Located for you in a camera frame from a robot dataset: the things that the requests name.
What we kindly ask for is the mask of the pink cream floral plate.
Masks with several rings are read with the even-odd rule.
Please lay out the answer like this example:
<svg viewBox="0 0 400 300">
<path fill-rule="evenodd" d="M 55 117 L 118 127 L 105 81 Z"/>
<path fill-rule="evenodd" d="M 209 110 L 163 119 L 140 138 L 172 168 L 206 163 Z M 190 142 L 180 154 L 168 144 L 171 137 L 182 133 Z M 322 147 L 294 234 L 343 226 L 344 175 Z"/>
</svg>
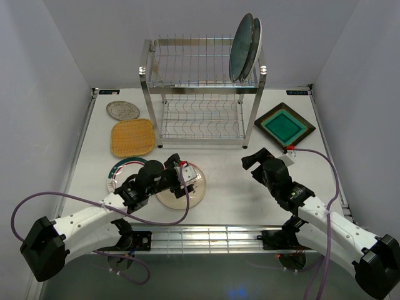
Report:
<svg viewBox="0 0 400 300">
<path fill-rule="evenodd" d="M 189 207 L 197 205 L 205 196 L 206 193 L 206 178 L 204 173 L 195 165 L 189 162 L 189 165 L 194 169 L 196 178 L 191 182 L 193 190 L 189 192 Z M 176 198 L 169 190 L 156 194 L 157 199 L 166 207 L 175 210 L 185 210 L 186 195 Z"/>
</svg>

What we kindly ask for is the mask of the dark blue round plate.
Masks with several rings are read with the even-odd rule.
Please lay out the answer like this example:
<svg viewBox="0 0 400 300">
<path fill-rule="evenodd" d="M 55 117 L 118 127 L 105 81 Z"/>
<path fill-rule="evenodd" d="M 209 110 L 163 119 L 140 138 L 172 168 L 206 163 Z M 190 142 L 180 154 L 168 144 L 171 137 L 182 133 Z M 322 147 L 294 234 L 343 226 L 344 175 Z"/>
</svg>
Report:
<svg viewBox="0 0 400 300">
<path fill-rule="evenodd" d="M 253 41 L 253 30 L 253 15 L 247 13 L 237 27 L 229 55 L 229 78 L 232 82 L 238 81 L 243 73 Z"/>
</svg>

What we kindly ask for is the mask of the white plate teal lettered rim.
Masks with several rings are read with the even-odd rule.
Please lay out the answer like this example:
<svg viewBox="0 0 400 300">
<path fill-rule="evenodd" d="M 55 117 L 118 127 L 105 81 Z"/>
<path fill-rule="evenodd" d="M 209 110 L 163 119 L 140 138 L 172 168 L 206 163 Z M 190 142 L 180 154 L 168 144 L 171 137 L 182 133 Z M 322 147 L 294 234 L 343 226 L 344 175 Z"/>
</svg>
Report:
<svg viewBox="0 0 400 300">
<path fill-rule="evenodd" d="M 259 18 L 254 18 L 254 38 L 250 48 L 250 57 L 246 59 L 245 66 L 239 77 L 240 82 L 244 82 L 253 71 L 262 48 L 262 24 Z"/>
</svg>

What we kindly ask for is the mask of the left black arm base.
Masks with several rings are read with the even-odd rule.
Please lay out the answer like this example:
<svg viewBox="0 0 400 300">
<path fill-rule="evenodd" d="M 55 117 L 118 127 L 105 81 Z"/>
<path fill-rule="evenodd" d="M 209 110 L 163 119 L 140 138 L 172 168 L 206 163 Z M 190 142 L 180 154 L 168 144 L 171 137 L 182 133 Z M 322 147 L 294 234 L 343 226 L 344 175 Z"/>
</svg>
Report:
<svg viewBox="0 0 400 300">
<path fill-rule="evenodd" d="M 152 235 L 151 231 L 131 231 L 121 236 L 116 247 L 122 251 L 150 251 Z"/>
</svg>

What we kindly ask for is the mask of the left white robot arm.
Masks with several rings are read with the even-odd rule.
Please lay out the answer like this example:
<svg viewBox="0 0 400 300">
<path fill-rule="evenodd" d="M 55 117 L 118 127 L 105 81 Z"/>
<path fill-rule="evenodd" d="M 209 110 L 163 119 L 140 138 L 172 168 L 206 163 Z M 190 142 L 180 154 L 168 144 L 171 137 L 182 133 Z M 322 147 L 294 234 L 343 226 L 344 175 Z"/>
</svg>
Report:
<svg viewBox="0 0 400 300">
<path fill-rule="evenodd" d="M 134 234 L 126 218 L 163 191 L 188 198 L 196 178 L 193 165 L 178 154 L 164 163 L 146 161 L 103 200 L 85 200 L 86 208 L 66 217 L 37 219 L 26 237 L 17 237 L 22 242 L 20 252 L 36 281 L 44 282 L 79 256 L 107 247 L 127 249 Z"/>
</svg>

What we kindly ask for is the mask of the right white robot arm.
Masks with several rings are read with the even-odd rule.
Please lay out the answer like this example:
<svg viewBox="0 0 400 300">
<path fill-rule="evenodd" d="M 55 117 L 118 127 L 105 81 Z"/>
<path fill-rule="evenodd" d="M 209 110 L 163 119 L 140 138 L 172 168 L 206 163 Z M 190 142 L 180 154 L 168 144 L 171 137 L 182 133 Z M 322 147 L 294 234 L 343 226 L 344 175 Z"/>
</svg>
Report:
<svg viewBox="0 0 400 300">
<path fill-rule="evenodd" d="M 335 262 L 374 299 L 385 299 L 399 284 L 399 242 L 394 237 L 378 236 L 332 211 L 332 201 L 323 203 L 312 190 L 293 181 L 284 160 L 265 148 L 241 162 L 245 170 L 258 165 L 252 177 L 292 214 L 281 230 L 268 238 L 270 244 L 282 241 L 289 248 L 301 245 L 317 251 L 325 257 L 325 271 Z"/>
</svg>

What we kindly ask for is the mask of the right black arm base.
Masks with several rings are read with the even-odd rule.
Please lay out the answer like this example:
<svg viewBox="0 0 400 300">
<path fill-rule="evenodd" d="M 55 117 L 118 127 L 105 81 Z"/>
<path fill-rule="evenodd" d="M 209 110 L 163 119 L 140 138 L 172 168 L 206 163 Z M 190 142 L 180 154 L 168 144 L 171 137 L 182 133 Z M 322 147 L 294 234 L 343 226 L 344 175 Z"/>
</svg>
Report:
<svg viewBox="0 0 400 300">
<path fill-rule="evenodd" d="M 263 250 L 294 250 L 300 246 L 295 234 L 283 230 L 263 230 L 256 239 L 262 242 Z"/>
</svg>

